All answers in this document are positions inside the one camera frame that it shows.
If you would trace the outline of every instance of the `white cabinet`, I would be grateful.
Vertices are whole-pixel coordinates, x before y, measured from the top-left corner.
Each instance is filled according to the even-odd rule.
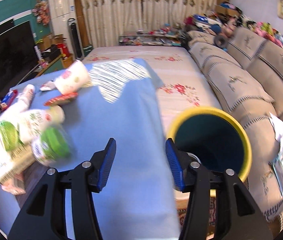
[[[67,21],[69,18],[75,18],[74,0],[48,0],[53,34],[63,34],[66,39],[66,44],[71,53],[74,53],[72,42],[69,35]]]

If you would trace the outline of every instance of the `green lid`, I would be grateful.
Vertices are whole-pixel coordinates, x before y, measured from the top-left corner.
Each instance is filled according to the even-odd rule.
[[[11,122],[0,122],[0,135],[6,151],[12,151],[18,147],[18,131]]]
[[[47,128],[41,135],[40,139],[46,157],[52,159],[67,157],[70,153],[67,141],[63,134],[56,127]]]

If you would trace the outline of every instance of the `yellow bucket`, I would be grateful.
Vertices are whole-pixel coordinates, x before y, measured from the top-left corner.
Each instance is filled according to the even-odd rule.
[[[172,122],[168,134],[177,149],[196,155],[209,170],[233,169],[244,182],[251,168],[251,145],[243,127],[214,107],[186,109]],[[211,190],[211,197],[216,191]]]

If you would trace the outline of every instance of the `paper cup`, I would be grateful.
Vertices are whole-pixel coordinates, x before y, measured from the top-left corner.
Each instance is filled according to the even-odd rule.
[[[70,65],[70,67],[54,81],[56,88],[63,95],[75,92],[89,82],[90,76],[88,70],[79,60],[76,60]]]

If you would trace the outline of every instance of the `sofa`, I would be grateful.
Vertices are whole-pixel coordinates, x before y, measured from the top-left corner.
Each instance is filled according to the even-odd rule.
[[[283,229],[283,197],[269,162],[280,145],[269,120],[283,121],[283,49],[238,27],[227,52],[214,46],[214,36],[190,31],[190,54],[215,92],[222,109],[246,131],[252,165],[245,182],[269,224]]]

